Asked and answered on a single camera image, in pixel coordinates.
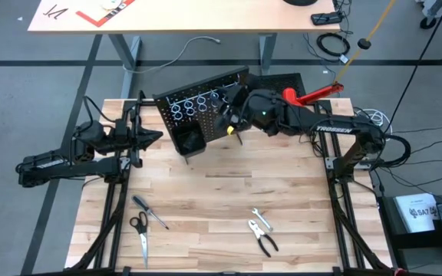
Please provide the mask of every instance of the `screwdriver handle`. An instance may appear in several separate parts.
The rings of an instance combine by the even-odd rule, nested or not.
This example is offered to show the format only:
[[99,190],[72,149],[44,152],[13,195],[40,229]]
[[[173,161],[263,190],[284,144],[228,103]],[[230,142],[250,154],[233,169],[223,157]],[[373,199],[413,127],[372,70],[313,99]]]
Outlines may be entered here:
[[144,199],[142,199],[141,197],[137,196],[137,195],[133,195],[132,196],[132,201],[134,201],[134,203],[136,203],[136,205],[140,206],[142,209],[144,209],[144,211],[146,213],[151,213],[150,211],[150,207],[146,204],[146,202],[144,201]]

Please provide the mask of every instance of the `wooden table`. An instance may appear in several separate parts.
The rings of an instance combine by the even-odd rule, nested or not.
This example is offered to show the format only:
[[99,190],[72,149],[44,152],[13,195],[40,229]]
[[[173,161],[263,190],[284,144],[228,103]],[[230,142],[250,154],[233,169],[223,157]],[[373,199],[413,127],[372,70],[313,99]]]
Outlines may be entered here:
[[[50,34],[107,34],[128,70],[136,70],[140,37],[128,46],[124,33],[250,32],[260,37],[263,74],[269,73],[278,32],[336,32],[339,24],[314,26],[310,15],[334,12],[332,0],[298,7],[283,0],[123,0],[127,7],[111,10],[110,20],[100,27],[79,16],[94,20],[107,14],[101,3],[107,0],[41,0],[29,31]],[[126,72],[120,98],[133,90],[134,74]]]
[[[331,103],[334,113],[353,114],[349,99]],[[119,118],[123,104],[123,100],[106,100],[103,112]],[[330,272],[340,265],[324,163],[308,143],[282,134],[269,138],[252,129],[242,133],[243,146],[235,136],[224,137],[209,143],[205,153],[189,158],[187,165],[175,151],[156,107],[141,107],[141,117],[145,128],[162,130],[164,135],[141,152],[144,167],[131,170],[118,271],[124,266],[143,270],[139,235],[129,226],[129,219],[139,212],[132,195],[144,197],[170,227],[167,231],[150,218],[148,271]],[[343,153],[353,142],[353,136],[339,135]],[[356,171],[355,177],[371,185],[367,172]],[[391,265],[374,195],[349,185],[359,232]],[[81,258],[100,231],[106,194],[107,184],[100,181],[84,188],[67,267]],[[251,213],[253,207],[274,228],[271,236],[279,252],[265,241],[272,258],[262,253],[247,224],[255,219],[265,229]],[[111,235],[105,252],[110,244]],[[347,245],[355,263],[348,236]]]

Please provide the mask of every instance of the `pegboard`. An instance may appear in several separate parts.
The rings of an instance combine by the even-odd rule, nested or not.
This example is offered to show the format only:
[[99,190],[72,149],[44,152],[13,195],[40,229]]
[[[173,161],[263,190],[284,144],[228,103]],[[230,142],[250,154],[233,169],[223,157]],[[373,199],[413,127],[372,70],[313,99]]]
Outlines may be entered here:
[[214,130],[217,102],[212,98],[223,99],[224,94],[218,87],[237,85],[248,73],[248,67],[243,67],[160,95],[153,95],[154,102],[170,135],[174,127],[181,127],[191,121],[197,121],[203,131],[206,143],[226,136],[226,132],[217,133]]

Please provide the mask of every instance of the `wheel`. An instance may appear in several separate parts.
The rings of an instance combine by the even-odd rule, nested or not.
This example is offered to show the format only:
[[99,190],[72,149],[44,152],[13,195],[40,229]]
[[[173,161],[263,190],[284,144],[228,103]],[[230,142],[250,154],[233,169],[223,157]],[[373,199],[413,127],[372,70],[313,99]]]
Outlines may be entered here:
[[436,18],[433,18],[433,20],[427,24],[427,18],[424,18],[421,20],[421,28],[424,30],[430,29],[436,25]]

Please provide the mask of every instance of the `desk leg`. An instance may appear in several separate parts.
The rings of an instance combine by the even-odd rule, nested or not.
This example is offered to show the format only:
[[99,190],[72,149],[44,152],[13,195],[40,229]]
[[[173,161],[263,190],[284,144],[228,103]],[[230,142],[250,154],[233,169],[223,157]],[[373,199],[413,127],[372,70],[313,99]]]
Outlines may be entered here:
[[260,35],[260,68],[262,75],[270,74],[270,64],[276,41],[277,33]]
[[[109,34],[108,37],[112,41],[115,51],[119,54],[119,58],[124,63],[125,68],[135,71],[137,69],[136,61],[139,58],[141,37],[134,37],[131,48],[127,46],[127,42],[122,34]],[[136,75],[131,72],[124,72],[124,82],[122,83],[122,92],[120,92],[121,99],[132,97]]]

